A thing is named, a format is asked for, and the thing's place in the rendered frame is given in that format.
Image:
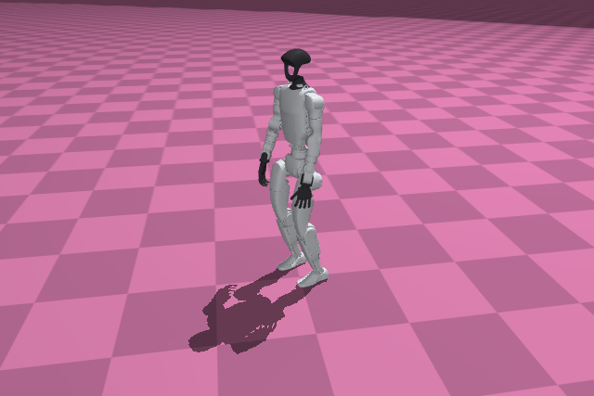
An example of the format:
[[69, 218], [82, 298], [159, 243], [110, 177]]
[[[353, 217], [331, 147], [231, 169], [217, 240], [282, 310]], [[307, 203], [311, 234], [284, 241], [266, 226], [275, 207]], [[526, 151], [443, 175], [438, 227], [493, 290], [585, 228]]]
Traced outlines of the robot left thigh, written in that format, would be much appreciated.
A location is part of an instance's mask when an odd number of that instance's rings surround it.
[[[298, 177], [298, 180], [296, 182], [296, 186], [294, 189], [294, 193], [297, 192], [298, 188], [301, 186], [300, 182], [301, 182], [302, 174]], [[311, 191], [319, 189], [322, 186], [321, 175], [318, 172], [314, 172], [313, 176], [314, 176], [313, 184], [312, 184], [312, 186], [310, 186]], [[308, 200], [307, 200], [305, 209], [303, 208], [303, 205], [299, 209], [301, 200], [299, 200], [297, 207], [294, 207], [296, 200], [297, 200], [297, 195], [292, 200], [292, 219], [293, 219], [293, 223], [294, 223], [294, 226], [295, 226], [298, 236], [303, 240], [303, 236], [306, 233], [307, 228], [309, 228], [309, 227], [315, 228], [312, 224], [309, 223], [311, 212], [312, 212], [313, 205], [314, 205], [314, 200], [311, 198], [310, 208], [308, 208]], [[312, 194], [312, 197], [313, 197], [313, 194]], [[303, 200], [303, 204], [304, 204], [304, 200]]]

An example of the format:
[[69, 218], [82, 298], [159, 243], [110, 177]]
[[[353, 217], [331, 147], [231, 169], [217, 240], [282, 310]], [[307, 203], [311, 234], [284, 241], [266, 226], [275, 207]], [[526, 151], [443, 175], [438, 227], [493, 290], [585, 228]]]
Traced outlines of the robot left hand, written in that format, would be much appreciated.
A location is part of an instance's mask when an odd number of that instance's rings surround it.
[[[313, 176], [313, 179], [312, 179], [312, 183], [311, 184], [305, 184], [305, 183], [303, 183], [303, 174], [302, 174], [302, 178], [301, 178], [301, 182], [300, 182], [301, 186], [298, 188], [298, 191], [295, 192], [292, 195], [292, 197], [291, 197], [291, 200], [293, 200], [294, 197], [298, 194], [297, 195], [297, 200], [296, 200], [296, 203], [295, 203], [294, 207], [297, 207], [297, 205], [299, 203], [299, 200], [301, 200], [300, 201], [300, 205], [299, 205], [299, 209], [302, 207], [302, 205], [303, 205], [303, 208], [305, 209], [306, 202], [308, 200], [308, 208], [310, 208], [311, 197], [312, 197], [312, 192], [311, 192], [310, 186], [312, 186], [313, 180], [314, 180], [314, 176]], [[304, 200], [304, 204], [303, 204], [303, 200]]]

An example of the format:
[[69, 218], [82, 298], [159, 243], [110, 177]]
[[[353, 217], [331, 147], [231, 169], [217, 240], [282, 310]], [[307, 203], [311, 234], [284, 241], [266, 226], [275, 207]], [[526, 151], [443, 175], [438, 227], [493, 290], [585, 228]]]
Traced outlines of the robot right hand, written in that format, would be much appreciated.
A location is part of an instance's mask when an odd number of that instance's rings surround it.
[[269, 160], [267, 159], [267, 153], [263, 152], [259, 161], [261, 161], [260, 167], [259, 167], [259, 172], [258, 172], [259, 173], [259, 183], [262, 186], [268, 186], [267, 183], [269, 183], [269, 182], [265, 179], [266, 164], [269, 162]]

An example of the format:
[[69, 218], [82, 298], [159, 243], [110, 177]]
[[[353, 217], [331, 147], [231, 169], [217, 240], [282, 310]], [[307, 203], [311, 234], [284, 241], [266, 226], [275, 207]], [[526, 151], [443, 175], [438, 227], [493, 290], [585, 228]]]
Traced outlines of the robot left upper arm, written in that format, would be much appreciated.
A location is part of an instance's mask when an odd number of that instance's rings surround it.
[[305, 143], [308, 145], [308, 139], [311, 136], [319, 138], [320, 144], [322, 142], [322, 114], [325, 107], [325, 102], [322, 96], [315, 93], [305, 94], [305, 108], [308, 110], [309, 126], [312, 133], [305, 138]]

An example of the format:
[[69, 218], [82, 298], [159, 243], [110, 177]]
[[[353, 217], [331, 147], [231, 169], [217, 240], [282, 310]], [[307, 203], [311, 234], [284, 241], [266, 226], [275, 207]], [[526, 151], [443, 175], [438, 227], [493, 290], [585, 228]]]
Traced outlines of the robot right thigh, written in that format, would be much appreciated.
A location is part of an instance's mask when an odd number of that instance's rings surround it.
[[286, 171], [285, 159], [273, 164], [270, 177], [270, 198], [274, 213], [278, 220], [285, 225], [292, 225], [292, 209], [288, 207], [290, 186], [286, 176], [291, 176]]

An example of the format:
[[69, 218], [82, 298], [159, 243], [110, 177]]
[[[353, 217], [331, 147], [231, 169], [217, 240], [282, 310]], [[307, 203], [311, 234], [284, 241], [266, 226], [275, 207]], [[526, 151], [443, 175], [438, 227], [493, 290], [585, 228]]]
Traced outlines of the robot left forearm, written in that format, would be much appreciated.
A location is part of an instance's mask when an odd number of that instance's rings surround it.
[[303, 183], [311, 184], [317, 157], [320, 153], [320, 141], [316, 136], [308, 139], [308, 149], [305, 151], [305, 165], [303, 166]]

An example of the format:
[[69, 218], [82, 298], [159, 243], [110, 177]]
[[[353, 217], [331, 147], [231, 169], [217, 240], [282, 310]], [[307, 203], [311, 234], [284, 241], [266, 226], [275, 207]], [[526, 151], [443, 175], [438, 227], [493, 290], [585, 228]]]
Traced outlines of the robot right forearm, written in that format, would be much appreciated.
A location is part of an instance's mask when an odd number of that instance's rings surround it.
[[[271, 119], [270, 119], [271, 120]], [[267, 153], [267, 159], [271, 159], [272, 157], [272, 151], [274, 149], [276, 140], [278, 138], [278, 131], [275, 131], [271, 128], [269, 128], [269, 123], [268, 123], [268, 128], [267, 128], [267, 132], [266, 132], [266, 138], [265, 138], [265, 142], [263, 145], [263, 150], [260, 153], [260, 157], [262, 156], [262, 153], [265, 152]]]

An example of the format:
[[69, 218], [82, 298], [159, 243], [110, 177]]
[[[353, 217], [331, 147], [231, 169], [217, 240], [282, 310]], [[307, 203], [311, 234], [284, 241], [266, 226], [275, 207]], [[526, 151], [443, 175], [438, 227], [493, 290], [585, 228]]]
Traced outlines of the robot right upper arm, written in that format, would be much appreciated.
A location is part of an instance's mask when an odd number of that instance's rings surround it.
[[278, 85], [274, 88], [274, 106], [273, 112], [274, 116], [271, 118], [269, 122], [269, 128], [280, 131], [282, 129], [282, 121], [280, 115], [280, 108], [279, 108], [279, 91], [283, 85]]

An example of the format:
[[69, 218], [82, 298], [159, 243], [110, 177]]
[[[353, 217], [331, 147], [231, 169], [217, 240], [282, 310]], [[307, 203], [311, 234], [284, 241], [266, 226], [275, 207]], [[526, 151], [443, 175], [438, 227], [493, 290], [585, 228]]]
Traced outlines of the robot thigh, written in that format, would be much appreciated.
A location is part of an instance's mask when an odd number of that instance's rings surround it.
[[270, 177], [270, 198], [274, 213], [278, 220], [285, 225], [292, 225], [292, 209], [288, 207], [290, 186], [286, 176], [291, 176], [286, 171], [285, 159], [273, 164]]
[[[297, 192], [298, 188], [301, 186], [300, 182], [301, 182], [302, 174], [298, 177], [298, 180], [296, 182], [296, 186], [294, 189], [294, 193]], [[318, 172], [314, 172], [313, 176], [314, 176], [313, 184], [312, 184], [312, 186], [310, 186], [311, 191], [319, 189], [322, 186], [321, 175]], [[309, 223], [311, 212], [312, 212], [313, 205], [314, 205], [314, 200], [311, 198], [310, 208], [308, 208], [308, 200], [307, 200], [305, 209], [303, 208], [303, 205], [299, 209], [301, 200], [299, 200], [297, 207], [294, 207], [296, 200], [297, 200], [297, 195], [292, 200], [292, 219], [293, 219], [293, 223], [294, 223], [294, 226], [295, 226], [298, 236], [303, 240], [303, 236], [306, 233], [307, 228], [309, 228], [309, 227], [315, 228], [312, 224]], [[313, 197], [313, 194], [312, 194], [312, 197]], [[303, 204], [304, 204], [304, 200], [303, 200]]]

